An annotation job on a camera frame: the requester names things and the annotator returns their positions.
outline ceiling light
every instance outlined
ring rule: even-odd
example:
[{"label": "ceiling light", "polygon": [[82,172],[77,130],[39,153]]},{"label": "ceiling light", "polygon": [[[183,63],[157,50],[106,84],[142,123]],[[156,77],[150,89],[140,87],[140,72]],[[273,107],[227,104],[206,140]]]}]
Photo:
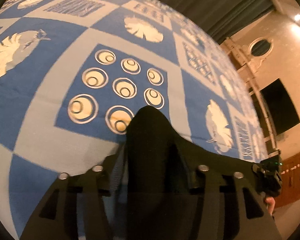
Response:
[{"label": "ceiling light", "polygon": [[294,20],[297,22],[300,20],[300,14],[297,14],[295,17],[294,17]]}]

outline finger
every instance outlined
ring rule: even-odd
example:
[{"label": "finger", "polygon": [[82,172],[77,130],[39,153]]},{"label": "finger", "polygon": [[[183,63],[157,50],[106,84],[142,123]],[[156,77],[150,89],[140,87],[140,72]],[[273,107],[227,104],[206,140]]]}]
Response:
[{"label": "finger", "polygon": [[268,212],[272,216],[272,213],[273,213],[273,210],[274,210],[274,206],[275,206],[275,200],[274,200],[273,197],[268,197],[268,198],[265,199],[265,202],[267,204],[269,204],[269,206],[268,206]]}]

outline dark curtain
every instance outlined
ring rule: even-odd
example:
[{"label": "dark curtain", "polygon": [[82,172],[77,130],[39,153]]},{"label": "dark curtain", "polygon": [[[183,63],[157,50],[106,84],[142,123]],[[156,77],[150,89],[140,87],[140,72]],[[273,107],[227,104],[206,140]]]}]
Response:
[{"label": "dark curtain", "polygon": [[159,0],[182,13],[221,44],[274,9],[271,0]]}]

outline concentric circle motif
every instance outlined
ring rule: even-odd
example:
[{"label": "concentric circle motif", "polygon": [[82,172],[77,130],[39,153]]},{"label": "concentric circle motif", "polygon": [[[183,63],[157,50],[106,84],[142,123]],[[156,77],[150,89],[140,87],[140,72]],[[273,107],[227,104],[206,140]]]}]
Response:
[{"label": "concentric circle motif", "polygon": [[97,116],[98,110],[97,101],[87,94],[75,96],[68,105],[69,118],[79,124],[90,122]]},{"label": "concentric circle motif", "polygon": [[163,83],[163,75],[155,68],[149,68],[147,71],[147,77],[151,84],[160,86]]},{"label": "concentric circle motif", "polygon": [[106,124],[116,134],[126,134],[134,114],[125,106],[113,106],[106,112]]},{"label": "concentric circle motif", "polygon": [[141,71],[140,64],[134,60],[133,58],[125,58],[121,61],[121,67],[123,71],[136,75],[139,74]]},{"label": "concentric circle motif", "polygon": [[161,109],[164,106],[164,98],[162,94],[152,88],[147,88],[144,92],[145,101],[149,106]]},{"label": "concentric circle motif", "polygon": [[113,91],[122,98],[130,99],[137,94],[137,86],[128,78],[117,78],[112,83]]},{"label": "concentric circle motif", "polygon": [[90,88],[102,88],[108,81],[107,73],[101,68],[89,68],[82,73],[83,83]]},{"label": "concentric circle motif", "polygon": [[94,57],[102,65],[110,65],[116,60],[115,54],[107,49],[97,51]]}]

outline screw head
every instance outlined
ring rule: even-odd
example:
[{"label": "screw head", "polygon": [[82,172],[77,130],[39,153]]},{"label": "screw head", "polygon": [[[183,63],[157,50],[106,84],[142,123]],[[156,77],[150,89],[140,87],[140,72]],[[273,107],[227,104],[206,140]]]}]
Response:
[{"label": "screw head", "polygon": [[207,165],[199,165],[198,170],[199,171],[208,171],[209,167]]},{"label": "screw head", "polygon": [[96,166],[93,166],[92,170],[94,172],[101,172],[101,171],[103,171],[103,167],[101,165],[96,165]]},{"label": "screw head", "polygon": [[242,179],[244,176],[243,176],[243,174],[241,173],[241,172],[235,172],[234,173],[234,176],[237,178],[237,179]]},{"label": "screw head", "polygon": [[59,175],[59,179],[67,179],[68,177],[69,177],[69,174],[65,173],[65,172],[63,172]]}]

